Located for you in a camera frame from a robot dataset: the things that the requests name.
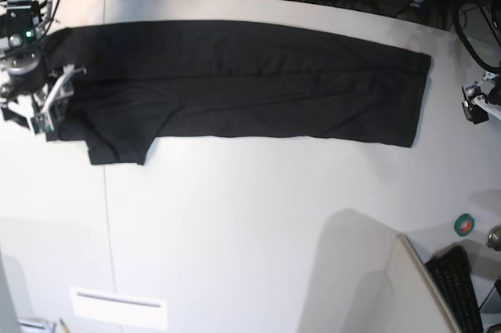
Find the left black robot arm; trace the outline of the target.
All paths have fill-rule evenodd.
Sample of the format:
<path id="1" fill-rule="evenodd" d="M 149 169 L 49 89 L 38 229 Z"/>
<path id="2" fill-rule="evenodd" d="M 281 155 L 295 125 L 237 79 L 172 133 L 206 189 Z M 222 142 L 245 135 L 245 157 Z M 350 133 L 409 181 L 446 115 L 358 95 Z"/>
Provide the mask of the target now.
<path id="1" fill-rule="evenodd" d="M 481 12 L 496 41 L 500 41 L 500 0 L 473 0 L 476 9 Z M 462 86 L 462 108 L 466 119 L 477 125 L 486 122 L 490 117 L 500 119 L 500 64 L 486 62 L 471 44 L 460 23 L 460 15 L 466 4 L 459 0 L 451 12 L 452 27 L 463 47 L 482 68 L 481 79 Z"/>

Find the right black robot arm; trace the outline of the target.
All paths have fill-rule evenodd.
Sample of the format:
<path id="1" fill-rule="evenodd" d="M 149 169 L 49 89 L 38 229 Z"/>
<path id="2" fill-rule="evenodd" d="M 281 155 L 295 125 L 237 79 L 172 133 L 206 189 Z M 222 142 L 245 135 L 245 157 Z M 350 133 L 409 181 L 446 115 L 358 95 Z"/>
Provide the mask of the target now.
<path id="1" fill-rule="evenodd" d="M 34 134 L 63 120 L 73 64 L 49 68 L 47 37 L 60 0 L 1 0 L 1 114 Z"/>

